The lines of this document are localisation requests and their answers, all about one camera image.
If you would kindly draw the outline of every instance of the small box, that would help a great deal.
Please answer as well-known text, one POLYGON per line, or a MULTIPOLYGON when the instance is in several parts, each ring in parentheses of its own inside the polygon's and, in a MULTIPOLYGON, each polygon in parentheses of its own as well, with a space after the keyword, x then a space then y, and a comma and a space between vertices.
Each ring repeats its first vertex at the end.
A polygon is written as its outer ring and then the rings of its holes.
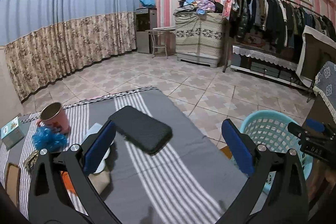
POLYGON ((21 122, 18 117, 11 120, 1 129, 1 140, 7 148, 13 147, 23 139, 24 134, 21 131, 21 122))

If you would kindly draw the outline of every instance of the lace tablecloth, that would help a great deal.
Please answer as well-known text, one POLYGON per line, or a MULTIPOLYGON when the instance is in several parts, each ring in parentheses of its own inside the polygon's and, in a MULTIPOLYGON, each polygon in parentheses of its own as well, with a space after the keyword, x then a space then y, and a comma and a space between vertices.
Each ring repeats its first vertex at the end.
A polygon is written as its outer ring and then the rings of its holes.
POLYGON ((328 61, 317 74, 314 92, 316 95, 321 95, 336 123, 336 65, 334 63, 328 61))

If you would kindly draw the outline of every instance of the light blue laundry basket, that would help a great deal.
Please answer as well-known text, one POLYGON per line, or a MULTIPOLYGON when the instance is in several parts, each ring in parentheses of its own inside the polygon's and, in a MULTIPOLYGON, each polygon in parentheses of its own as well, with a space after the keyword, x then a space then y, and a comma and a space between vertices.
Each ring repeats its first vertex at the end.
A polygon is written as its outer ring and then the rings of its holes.
MULTIPOLYGON (((293 119, 280 112, 260 110, 250 114, 244 120, 239 131, 249 135, 256 145, 266 145, 270 151, 286 153, 291 148, 295 149, 303 168, 304 178, 307 179, 311 171, 313 157, 300 151, 299 139, 287 130, 290 122, 297 124, 293 119)), ((267 194, 271 189, 274 176, 275 172, 270 172, 268 175, 263 189, 267 194)))

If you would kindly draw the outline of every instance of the metal stool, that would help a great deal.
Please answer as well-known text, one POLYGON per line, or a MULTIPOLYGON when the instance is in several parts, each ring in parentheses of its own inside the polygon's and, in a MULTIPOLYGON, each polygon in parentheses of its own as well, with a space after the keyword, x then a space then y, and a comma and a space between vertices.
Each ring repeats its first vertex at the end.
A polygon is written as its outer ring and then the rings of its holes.
POLYGON ((155 49, 156 48, 164 48, 165 53, 166 53, 166 57, 168 58, 168 53, 167 53, 167 41, 168 41, 168 37, 169 37, 168 34, 173 33, 173 31, 175 31, 175 27, 155 28, 155 29, 152 29, 152 30, 146 30, 146 32, 148 32, 149 36, 152 38, 152 45, 153 45, 152 58, 155 57, 155 49), (162 44, 160 44, 160 45, 156 44, 155 35, 157 35, 157 41, 159 42, 159 34, 165 35, 163 45, 162 44))

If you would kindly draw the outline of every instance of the floor tile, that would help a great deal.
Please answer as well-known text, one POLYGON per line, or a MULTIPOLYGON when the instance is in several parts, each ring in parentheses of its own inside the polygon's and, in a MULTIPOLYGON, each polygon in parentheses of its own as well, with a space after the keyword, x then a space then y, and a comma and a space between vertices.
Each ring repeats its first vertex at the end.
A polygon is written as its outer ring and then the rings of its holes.
POLYGON ((231 105, 230 97, 206 91, 197 106, 227 115, 231 105))
POLYGON ((183 83, 185 80, 187 80, 187 78, 190 75, 185 74, 185 73, 180 73, 177 71, 173 71, 170 70, 168 72, 163 73, 160 78, 165 79, 165 80, 169 80, 172 82, 176 82, 176 83, 183 83))
POLYGON ((23 106, 22 115, 34 113, 36 111, 34 95, 29 96, 29 98, 22 103, 22 106, 23 106))
POLYGON ((36 111, 41 111, 43 110, 46 106, 50 105, 53 103, 53 99, 48 91, 48 93, 45 93, 41 97, 35 98, 35 108, 36 111))
POLYGON ((80 100, 87 100, 87 99, 93 99, 97 97, 101 97, 103 95, 106 95, 107 92, 97 88, 96 86, 92 86, 86 90, 84 90, 81 94, 77 95, 77 97, 80 100))
MULTIPOLYGON (((233 124, 236 126, 236 128, 239 130, 242 123, 243 123, 243 120, 240 120, 240 119, 237 119, 237 118, 234 118, 234 117, 230 117, 230 116, 227 116, 226 119, 230 119, 233 124)), ((223 135, 221 135, 220 139, 219 139, 221 142, 224 142, 225 143, 225 140, 223 138, 223 135)))
POLYGON ((123 84, 125 84, 125 81, 122 81, 119 77, 114 77, 105 78, 103 81, 96 82, 94 85, 106 92, 109 92, 123 84))
POLYGON ((258 110, 274 110, 274 109, 270 109, 264 106, 258 106, 258 110))
POLYGON ((176 88, 180 85, 180 83, 175 83, 172 81, 164 80, 161 79, 161 81, 157 82, 155 85, 156 87, 159 88, 163 92, 164 95, 169 95, 171 94, 176 88))
POLYGON ((34 98, 38 99, 38 98, 44 97, 46 94, 49 94, 49 89, 43 88, 39 90, 37 93, 35 93, 34 98))
POLYGON ((214 140, 212 138, 208 138, 210 142, 212 142, 216 147, 217 147, 217 144, 218 144, 218 140, 214 140))
POLYGON ((107 75, 111 78, 115 77, 116 75, 121 74, 122 72, 126 72, 127 70, 117 68, 117 67, 110 67, 109 69, 106 69, 104 72, 104 75, 107 75))
POLYGON ((109 93, 115 94, 115 93, 119 93, 119 92, 123 92, 123 91, 135 90, 137 88, 139 88, 138 85, 133 85, 131 83, 125 83, 125 84, 122 84, 121 86, 111 90, 109 93))
POLYGON ((237 78, 236 78, 236 83, 235 86, 238 86, 240 88, 248 89, 248 90, 254 90, 258 91, 258 84, 259 79, 251 76, 251 75, 246 75, 241 73, 237 78))
POLYGON ((48 85, 48 90, 54 102, 64 103, 75 97, 62 81, 57 81, 52 85, 48 85))
POLYGON ((226 143, 223 143, 223 142, 218 142, 218 144, 217 144, 217 148, 218 149, 222 149, 222 148, 224 148, 224 147, 226 147, 227 146, 227 144, 226 143))
POLYGON ((169 97, 170 100, 173 101, 174 105, 176 105, 186 116, 189 116, 190 113, 194 110, 195 105, 186 103, 184 101, 169 97))
POLYGON ((73 81, 71 82, 71 84, 66 83, 66 86, 76 96, 83 93, 85 90, 89 90, 89 89, 92 89, 94 87, 93 84, 89 83, 88 81, 86 81, 84 79, 81 79, 81 81, 76 82, 75 85, 73 85, 73 83, 74 83, 73 81))
POLYGON ((193 86, 194 88, 206 90, 208 86, 210 85, 211 80, 196 77, 196 76, 190 76, 187 80, 183 82, 183 85, 193 86))
POLYGON ((100 71, 95 70, 91 67, 85 68, 82 71, 77 72, 76 75, 78 75, 80 78, 83 78, 84 80, 88 82, 97 81, 97 79, 103 80, 103 79, 106 79, 106 77, 108 77, 107 75, 104 75, 100 71))
POLYGON ((76 73, 74 73, 72 75, 63 78, 62 82, 66 84, 66 86, 69 88, 70 86, 80 85, 81 83, 85 83, 87 81, 79 77, 76 73))
POLYGON ((180 64, 180 66, 177 66, 177 68, 178 68, 178 72, 182 72, 188 75, 193 75, 194 67, 189 65, 188 63, 182 63, 180 64))
POLYGON ((191 86, 180 85, 170 94, 170 97, 196 105, 204 92, 204 90, 193 88, 191 86))
POLYGON ((235 90, 234 85, 230 85, 224 82, 217 82, 217 81, 212 81, 209 87, 207 88, 207 91, 217 93, 220 95, 224 95, 227 97, 232 97, 233 92, 235 90))
POLYGON ((112 66, 122 68, 122 69, 132 69, 136 66, 138 66, 138 63, 130 62, 128 60, 115 60, 112 62, 112 66))
POLYGON ((257 110, 257 105, 233 98, 230 102, 230 107, 227 115, 244 120, 248 115, 257 110))
POLYGON ((278 98, 270 97, 261 93, 257 93, 258 105, 280 111, 278 98))
POLYGON ((216 76, 216 72, 209 69, 195 68, 192 72, 192 75, 213 80, 216 76))
POLYGON ((148 70, 147 64, 138 64, 136 67, 130 69, 131 71, 144 73, 144 71, 148 70))
POLYGON ((303 125, 303 123, 305 122, 305 119, 302 119, 302 118, 299 118, 299 117, 296 117, 296 116, 293 116, 293 115, 289 115, 289 114, 286 114, 284 113, 285 115, 287 115, 288 117, 292 118, 295 122, 297 122, 300 126, 303 125))
POLYGON ((161 78, 161 76, 164 73, 168 73, 168 72, 169 70, 150 66, 149 68, 147 67, 147 69, 142 71, 141 73, 161 78))
POLYGON ((251 104, 258 104, 257 93, 254 90, 248 90, 236 86, 233 98, 242 100, 251 104))
POLYGON ((309 105, 302 106, 299 104, 295 104, 297 113, 299 114, 298 117, 300 118, 306 118, 311 110, 311 107, 309 105))
POLYGON ((290 114, 293 116, 298 117, 299 114, 296 110, 295 104, 286 100, 278 99, 281 112, 284 112, 286 114, 290 114))
POLYGON ((80 99, 78 97, 74 97, 66 102, 63 103, 63 105, 67 106, 67 105, 71 105, 74 103, 78 103, 80 101, 80 99))
POLYGON ((180 84, 150 75, 139 75, 129 81, 131 84, 138 86, 155 86, 158 87, 165 95, 171 94, 180 84))
POLYGON ((227 73, 227 72, 219 72, 216 74, 214 81, 235 85, 237 82, 238 73, 227 73))
POLYGON ((113 78, 118 79, 119 81, 128 82, 128 81, 132 80, 133 78, 136 78, 140 74, 141 73, 126 70, 126 71, 123 71, 122 73, 118 74, 118 77, 113 77, 113 78))
POLYGON ((226 119, 226 115, 196 106, 189 118, 204 135, 219 140, 221 126, 226 119))
POLYGON ((158 81, 159 81, 159 78, 157 77, 142 74, 142 75, 139 75, 133 78, 129 82, 131 84, 138 85, 138 86, 149 86, 153 84, 155 85, 158 81))

